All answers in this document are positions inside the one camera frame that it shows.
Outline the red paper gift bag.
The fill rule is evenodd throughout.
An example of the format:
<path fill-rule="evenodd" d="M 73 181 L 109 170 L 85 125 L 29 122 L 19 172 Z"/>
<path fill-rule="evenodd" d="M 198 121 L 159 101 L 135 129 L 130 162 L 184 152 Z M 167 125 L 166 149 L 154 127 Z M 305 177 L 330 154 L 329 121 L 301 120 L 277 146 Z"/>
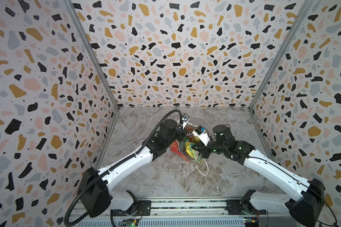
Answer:
<path fill-rule="evenodd" d="M 187 132 L 185 138 L 179 142 L 175 141 L 171 146 L 170 150 L 181 156 L 188 163 L 192 164 L 201 175 L 207 176 L 209 172 L 209 167 L 205 159 L 203 159 L 200 152 L 196 151 L 192 148 L 192 145 L 195 145 L 197 142 L 201 142 L 201 140 L 193 135 L 193 131 L 197 128 L 197 125 L 194 123 L 188 122 L 185 125 L 185 130 Z M 206 165 L 206 173 L 203 173 L 199 168 L 202 164 Z"/>

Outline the yellow snack packet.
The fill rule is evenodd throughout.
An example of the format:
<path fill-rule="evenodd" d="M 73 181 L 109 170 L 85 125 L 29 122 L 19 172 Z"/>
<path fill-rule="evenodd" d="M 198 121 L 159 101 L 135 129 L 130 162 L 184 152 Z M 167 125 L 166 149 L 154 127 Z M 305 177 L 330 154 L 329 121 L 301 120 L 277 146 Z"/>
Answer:
<path fill-rule="evenodd" d="M 185 157 L 187 158 L 187 160 L 191 163 L 201 163 L 203 161 L 202 155 L 193 150 L 192 149 L 192 145 L 194 145 L 194 143 L 186 141 L 185 142 Z"/>

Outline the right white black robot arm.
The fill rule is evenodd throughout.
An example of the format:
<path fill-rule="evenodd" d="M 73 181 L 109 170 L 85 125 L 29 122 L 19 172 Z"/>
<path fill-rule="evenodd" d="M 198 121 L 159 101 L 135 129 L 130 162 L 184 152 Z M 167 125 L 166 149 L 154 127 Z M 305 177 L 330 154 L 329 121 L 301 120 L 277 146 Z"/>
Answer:
<path fill-rule="evenodd" d="M 248 167 L 278 186 L 283 194 L 265 194 L 248 190 L 241 201 L 244 212 L 250 209 L 289 214 L 305 227 L 316 225 L 324 206 L 325 186 L 318 179 L 308 180 L 279 166 L 253 145 L 237 141 L 226 125 L 213 128 L 212 139 L 206 129 L 198 126 L 193 136 L 200 141 L 192 148 L 208 159 L 210 154 L 223 154 L 226 158 Z"/>

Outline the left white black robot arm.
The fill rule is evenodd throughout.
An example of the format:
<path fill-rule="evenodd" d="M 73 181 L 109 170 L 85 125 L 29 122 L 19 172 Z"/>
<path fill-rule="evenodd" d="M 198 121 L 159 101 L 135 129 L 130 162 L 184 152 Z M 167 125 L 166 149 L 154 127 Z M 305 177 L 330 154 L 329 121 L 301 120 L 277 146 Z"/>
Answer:
<path fill-rule="evenodd" d="M 121 210 L 128 215 L 135 213 L 139 203 L 135 195 L 130 190 L 115 191 L 114 187 L 138 168 L 164 154 L 175 141 L 182 141 L 187 134 L 185 128 L 188 121 L 189 116 L 186 114 L 183 115 L 181 124 L 166 119 L 160 124 L 156 134 L 131 154 L 99 170 L 92 167 L 87 169 L 83 174 L 78 193 L 81 193 L 93 179 L 101 176 L 101 179 L 80 198 L 87 214 L 94 218 L 107 209 Z"/>

